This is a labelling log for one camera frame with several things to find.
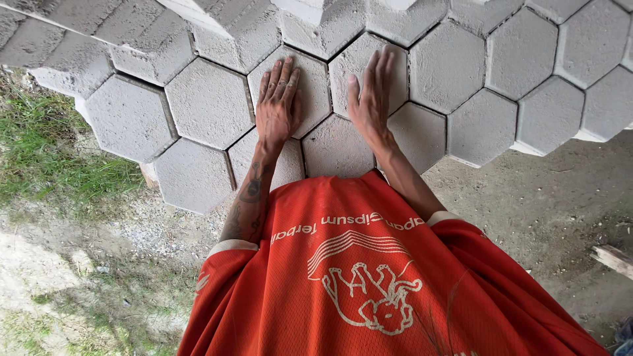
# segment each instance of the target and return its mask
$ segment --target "sandy ground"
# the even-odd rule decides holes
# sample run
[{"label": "sandy ground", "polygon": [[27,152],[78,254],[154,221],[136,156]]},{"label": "sandy ground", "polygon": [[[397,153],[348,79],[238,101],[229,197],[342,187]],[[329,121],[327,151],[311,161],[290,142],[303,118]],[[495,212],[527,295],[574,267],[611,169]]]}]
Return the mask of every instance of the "sandy ground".
[{"label": "sandy ground", "polygon": [[[589,258],[589,249],[609,243],[633,254],[632,157],[633,130],[625,130],[604,144],[571,140],[544,158],[507,151],[478,170],[444,158],[423,177],[449,210],[531,270],[609,347],[613,328],[633,314],[633,281]],[[151,191],[98,226],[29,207],[36,223],[0,221],[0,307],[33,311],[29,296],[78,285],[75,275],[90,264],[88,255],[95,259],[93,250],[197,269],[217,242],[232,198],[199,216],[163,204]]]}]

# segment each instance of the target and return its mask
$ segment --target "red jersey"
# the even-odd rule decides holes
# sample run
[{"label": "red jersey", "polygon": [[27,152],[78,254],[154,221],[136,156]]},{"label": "red jersey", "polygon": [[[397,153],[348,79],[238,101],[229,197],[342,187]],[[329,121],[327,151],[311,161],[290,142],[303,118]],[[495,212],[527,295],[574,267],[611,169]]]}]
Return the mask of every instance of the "red jersey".
[{"label": "red jersey", "polygon": [[179,355],[607,355],[475,226],[379,172],[270,193],[261,242],[211,250]]}]

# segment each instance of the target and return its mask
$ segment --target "wooden plank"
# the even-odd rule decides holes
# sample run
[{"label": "wooden plank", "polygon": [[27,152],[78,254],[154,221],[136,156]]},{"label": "wooden plank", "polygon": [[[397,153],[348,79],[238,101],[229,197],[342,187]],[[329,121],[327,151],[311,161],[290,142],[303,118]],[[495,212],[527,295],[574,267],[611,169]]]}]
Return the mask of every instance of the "wooden plank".
[{"label": "wooden plank", "polygon": [[154,170],[153,163],[141,163],[139,164],[141,167],[141,173],[143,173],[143,178],[145,178],[145,184],[149,189],[158,189],[158,178],[156,176],[156,171]]},{"label": "wooden plank", "polygon": [[633,258],[610,245],[593,246],[592,249],[596,253],[592,253],[590,256],[616,272],[633,279]]}]

